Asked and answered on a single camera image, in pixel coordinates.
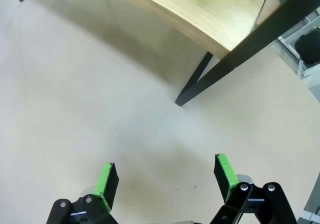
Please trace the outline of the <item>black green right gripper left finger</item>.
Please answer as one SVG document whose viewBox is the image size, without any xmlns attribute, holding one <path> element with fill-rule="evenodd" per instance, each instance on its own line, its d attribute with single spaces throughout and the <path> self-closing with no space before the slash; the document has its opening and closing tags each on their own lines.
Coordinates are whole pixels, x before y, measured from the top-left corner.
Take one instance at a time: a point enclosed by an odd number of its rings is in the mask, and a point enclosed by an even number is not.
<svg viewBox="0 0 320 224">
<path fill-rule="evenodd" d="M 103 165 L 93 194 L 85 194 L 75 202 L 57 199 L 51 208 L 48 224 L 116 224 L 111 215 L 119 177 L 113 162 Z"/>
</svg>

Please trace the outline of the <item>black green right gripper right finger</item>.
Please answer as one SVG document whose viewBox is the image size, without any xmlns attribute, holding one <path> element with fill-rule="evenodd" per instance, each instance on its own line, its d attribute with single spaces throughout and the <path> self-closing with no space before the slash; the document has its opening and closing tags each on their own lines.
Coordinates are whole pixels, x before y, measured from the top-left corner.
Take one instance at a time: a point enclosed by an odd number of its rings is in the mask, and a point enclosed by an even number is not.
<svg viewBox="0 0 320 224">
<path fill-rule="evenodd" d="M 297 223 L 279 183 L 256 186 L 249 176 L 236 175 L 224 153 L 215 155 L 213 173 L 224 204 L 212 219 L 212 224 L 237 224 L 243 214 L 254 214 L 261 224 Z"/>
</svg>

